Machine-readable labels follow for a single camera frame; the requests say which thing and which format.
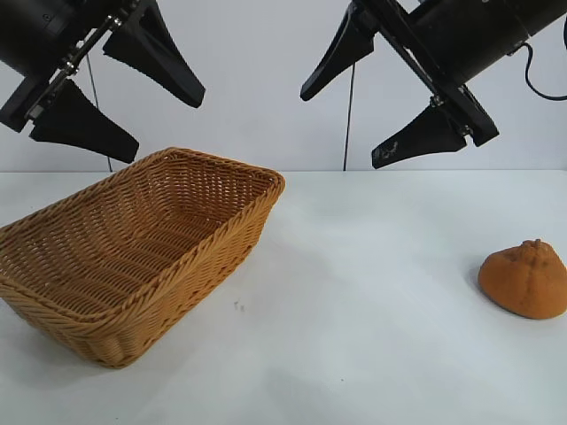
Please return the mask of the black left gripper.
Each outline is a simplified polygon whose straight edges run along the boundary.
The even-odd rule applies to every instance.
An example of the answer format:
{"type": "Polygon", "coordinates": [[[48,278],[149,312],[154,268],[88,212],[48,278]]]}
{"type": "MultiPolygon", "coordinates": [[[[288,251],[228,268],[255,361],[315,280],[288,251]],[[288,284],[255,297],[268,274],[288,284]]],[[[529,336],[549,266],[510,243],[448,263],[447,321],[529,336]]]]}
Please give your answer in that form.
{"type": "Polygon", "coordinates": [[[22,83],[1,122],[30,137],[132,162],[138,141],[101,113],[70,77],[105,33],[106,56],[148,76],[188,106],[206,89],[191,71],[155,1],[3,1],[1,60],[22,83]]]}

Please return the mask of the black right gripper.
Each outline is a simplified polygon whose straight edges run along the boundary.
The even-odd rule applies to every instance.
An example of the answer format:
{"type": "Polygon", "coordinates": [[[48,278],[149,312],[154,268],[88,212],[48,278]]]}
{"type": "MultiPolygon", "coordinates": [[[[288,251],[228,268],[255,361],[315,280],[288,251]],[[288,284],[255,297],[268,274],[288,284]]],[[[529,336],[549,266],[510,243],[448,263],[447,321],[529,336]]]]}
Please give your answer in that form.
{"type": "Polygon", "coordinates": [[[374,168],[481,146],[499,130],[467,83],[566,13],[564,1],[352,1],[300,98],[309,101],[374,51],[381,34],[428,86],[430,105],[371,152],[374,168]]]}

